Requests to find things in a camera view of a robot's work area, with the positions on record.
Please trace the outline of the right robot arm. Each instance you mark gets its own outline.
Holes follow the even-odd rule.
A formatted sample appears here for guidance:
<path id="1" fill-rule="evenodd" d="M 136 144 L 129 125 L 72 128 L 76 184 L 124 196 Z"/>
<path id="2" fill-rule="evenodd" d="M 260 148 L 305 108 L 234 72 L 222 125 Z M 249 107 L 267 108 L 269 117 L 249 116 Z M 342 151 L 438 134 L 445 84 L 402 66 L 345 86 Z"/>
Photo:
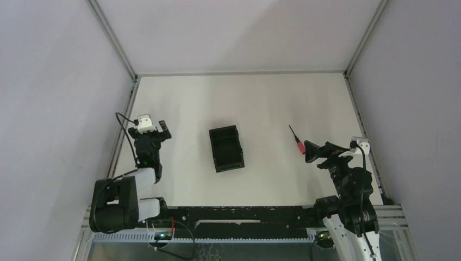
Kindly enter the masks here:
<path id="1" fill-rule="evenodd" d="M 340 260 L 381 260 L 378 217 L 370 201 L 373 178 L 366 168 L 368 140 L 352 137 L 348 148 L 306 140 L 304 148 L 306 163 L 323 159 L 317 168 L 329 172 L 337 193 L 316 199 L 314 219 L 327 228 Z"/>

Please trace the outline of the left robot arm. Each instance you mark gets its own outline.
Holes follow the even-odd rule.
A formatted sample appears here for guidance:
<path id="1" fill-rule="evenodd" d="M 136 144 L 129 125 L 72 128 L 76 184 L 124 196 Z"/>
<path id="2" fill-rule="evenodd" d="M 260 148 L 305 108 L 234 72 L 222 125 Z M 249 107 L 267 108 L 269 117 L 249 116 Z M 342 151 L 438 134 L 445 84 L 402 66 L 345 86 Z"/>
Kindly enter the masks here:
<path id="1" fill-rule="evenodd" d="M 134 170 L 96 181 L 89 217 L 93 232 L 113 234 L 134 229 L 146 219 L 158 227 L 169 222 L 170 212 L 163 197 L 139 197 L 141 190 L 157 184 L 162 177 L 159 151 L 162 142 L 172 136 L 164 120 L 159 124 L 161 130 L 157 130 L 150 119 L 143 117 L 136 127 L 128 130 L 137 156 Z"/>

